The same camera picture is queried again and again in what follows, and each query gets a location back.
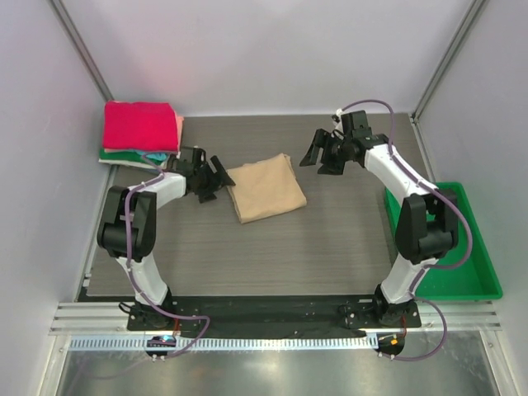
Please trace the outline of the beige t-shirt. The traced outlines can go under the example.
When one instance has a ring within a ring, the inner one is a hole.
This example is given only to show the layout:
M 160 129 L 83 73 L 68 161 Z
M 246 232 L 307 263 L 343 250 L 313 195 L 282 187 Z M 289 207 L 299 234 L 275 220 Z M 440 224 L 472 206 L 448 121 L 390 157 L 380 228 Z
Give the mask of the beige t-shirt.
M 228 191 L 241 224 L 289 213 L 307 205 L 291 158 L 280 153 L 228 170 L 234 181 Z

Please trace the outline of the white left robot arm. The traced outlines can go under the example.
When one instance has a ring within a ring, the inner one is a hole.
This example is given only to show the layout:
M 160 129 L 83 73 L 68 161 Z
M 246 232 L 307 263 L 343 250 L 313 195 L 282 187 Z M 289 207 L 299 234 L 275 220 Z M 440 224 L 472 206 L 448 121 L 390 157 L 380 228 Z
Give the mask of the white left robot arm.
M 236 182 L 218 157 L 208 158 L 202 148 L 181 148 L 171 156 L 166 169 L 149 153 L 140 157 L 157 176 L 135 186 L 112 186 L 108 190 L 97 245 L 120 264 L 133 287 L 134 304 L 126 308 L 129 320 L 135 326 L 163 330 L 180 318 L 153 256 L 158 210 L 189 194 L 200 203 L 215 200 L 217 191 Z

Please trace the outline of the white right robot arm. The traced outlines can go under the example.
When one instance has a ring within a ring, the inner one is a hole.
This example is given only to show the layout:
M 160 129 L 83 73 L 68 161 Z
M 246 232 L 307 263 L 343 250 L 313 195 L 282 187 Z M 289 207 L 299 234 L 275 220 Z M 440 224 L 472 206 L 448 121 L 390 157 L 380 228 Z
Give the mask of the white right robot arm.
M 331 131 L 318 129 L 300 166 L 341 175 L 347 163 L 375 175 L 400 206 L 394 235 L 398 252 L 389 275 L 376 286 L 370 320 L 383 327 L 403 323 L 414 291 L 428 270 L 459 242 L 457 197 L 414 170 L 385 134 L 374 134 L 364 111 L 338 111 Z

